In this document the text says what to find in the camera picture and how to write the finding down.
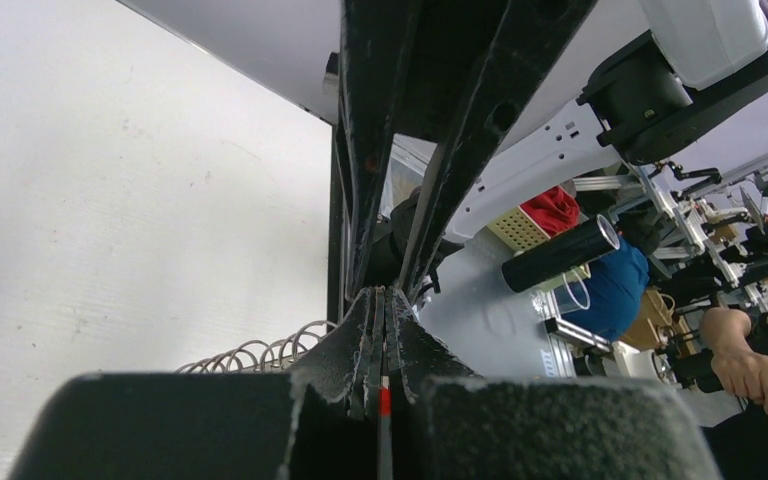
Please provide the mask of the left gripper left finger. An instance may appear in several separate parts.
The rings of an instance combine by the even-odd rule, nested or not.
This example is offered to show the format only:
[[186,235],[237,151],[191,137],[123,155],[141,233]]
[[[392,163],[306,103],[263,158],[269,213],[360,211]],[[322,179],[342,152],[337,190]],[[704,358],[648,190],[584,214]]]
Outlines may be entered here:
[[87,374],[50,398],[13,479],[372,479],[382,288],[288,368]]

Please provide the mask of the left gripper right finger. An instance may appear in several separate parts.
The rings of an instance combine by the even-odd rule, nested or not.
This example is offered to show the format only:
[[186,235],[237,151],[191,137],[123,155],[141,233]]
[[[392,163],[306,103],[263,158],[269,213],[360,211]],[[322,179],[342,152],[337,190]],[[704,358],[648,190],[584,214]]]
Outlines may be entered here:
[[489,378],[384,303],[397,479],[716,479],[689,409],[651,382]]

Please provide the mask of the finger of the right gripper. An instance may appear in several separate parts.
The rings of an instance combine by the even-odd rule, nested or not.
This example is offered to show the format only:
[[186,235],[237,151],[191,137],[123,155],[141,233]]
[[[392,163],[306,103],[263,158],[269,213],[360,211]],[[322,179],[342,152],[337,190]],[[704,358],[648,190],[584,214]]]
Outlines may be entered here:
[[417,297],[458,206],[594,6],[592,1],[506,3],[424,174],[398,280],[407,298]]
[[347,147],[341,164],[348,167],[350,178],[350,299],[363,288],[422,5],[342,3],[340,127]]

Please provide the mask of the keyring with coloured keys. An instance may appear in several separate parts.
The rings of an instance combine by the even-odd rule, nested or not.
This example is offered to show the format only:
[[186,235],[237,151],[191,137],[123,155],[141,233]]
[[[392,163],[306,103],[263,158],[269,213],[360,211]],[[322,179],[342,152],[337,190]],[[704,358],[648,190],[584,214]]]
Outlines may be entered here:
[[330,370],[326,352],[337,347],[337,340],[327,339],[329,333],[341,326],[326,320],[309,322],[294,334],[273,341],[249,340],[236,348],[185,364],[175,370],[177,374],[277,374],[288,373],[292,382],[311,387],[329,404],[343,402],[347,415],[359,419],[366,415],[388,416],[392,411],[389,378],[383,375],[371,386],[362,378],[364,365],[359,352],[349,359],[348,384],[339,385],[342,366],[335,364]]

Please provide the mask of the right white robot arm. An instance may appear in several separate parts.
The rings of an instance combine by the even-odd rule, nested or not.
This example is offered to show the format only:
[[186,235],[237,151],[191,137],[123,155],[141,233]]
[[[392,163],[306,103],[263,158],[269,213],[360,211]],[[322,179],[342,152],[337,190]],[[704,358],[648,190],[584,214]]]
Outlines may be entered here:
[[381,282],[373,230],[396,134],[436,143],[395,280],[414,294],[529,192],[602,164],[669,157],[768,91],[768,3],[645,1],[647,29],[578,96],[503,142],[594,9],[591,1],[346,1],[333,154],[347,204],[343,293]]

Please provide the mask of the operator forearm and hand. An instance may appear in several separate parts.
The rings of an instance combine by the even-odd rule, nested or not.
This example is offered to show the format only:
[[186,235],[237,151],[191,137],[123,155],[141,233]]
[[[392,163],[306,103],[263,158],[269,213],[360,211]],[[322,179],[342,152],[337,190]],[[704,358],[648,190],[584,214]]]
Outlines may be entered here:
[[703,314],[699,333],[712,352],[711,368],[724,390],[762,405],[768,415],[768,356],[750,347],[751,328],[743,311],[715,307]]

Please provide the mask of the red cloth in basket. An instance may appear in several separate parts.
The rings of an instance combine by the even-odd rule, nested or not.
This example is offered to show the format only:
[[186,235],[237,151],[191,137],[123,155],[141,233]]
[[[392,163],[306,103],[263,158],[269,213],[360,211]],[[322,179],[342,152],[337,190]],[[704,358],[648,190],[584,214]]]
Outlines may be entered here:
[[555,186],[524,202],[520,208],[549,237],[570,230],[579,222],[579,204],[560,186]]

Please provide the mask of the yellow perforated basket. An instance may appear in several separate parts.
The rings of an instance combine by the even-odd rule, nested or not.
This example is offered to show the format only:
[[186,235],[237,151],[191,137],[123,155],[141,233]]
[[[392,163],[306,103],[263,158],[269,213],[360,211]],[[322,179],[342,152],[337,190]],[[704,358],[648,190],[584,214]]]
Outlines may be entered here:
[[514,253],[530,250],[550,239],[550,235],[521,207],[506,212],[487,228]]

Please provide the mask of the black cylinder on bench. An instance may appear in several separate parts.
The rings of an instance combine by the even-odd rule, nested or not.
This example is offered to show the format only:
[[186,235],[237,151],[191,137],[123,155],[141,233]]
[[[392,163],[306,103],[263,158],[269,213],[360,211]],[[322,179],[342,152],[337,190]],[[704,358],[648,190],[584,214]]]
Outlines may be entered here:
[[613,224],[597,215],[504,262],[501,272],[510,290],[520,293],[619,247],[620,236]]

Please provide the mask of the person in blue shirt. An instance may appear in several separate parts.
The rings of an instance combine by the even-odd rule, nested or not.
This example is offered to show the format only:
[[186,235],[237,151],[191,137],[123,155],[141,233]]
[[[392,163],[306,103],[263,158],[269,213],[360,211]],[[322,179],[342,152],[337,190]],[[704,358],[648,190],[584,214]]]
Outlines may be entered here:
[[618,250],[590,263],[591,276],[584,286],[590,306],[563,314],[565,321],[609,341],[618,340],[636,319],[649,282],[646,256],[619,238]]

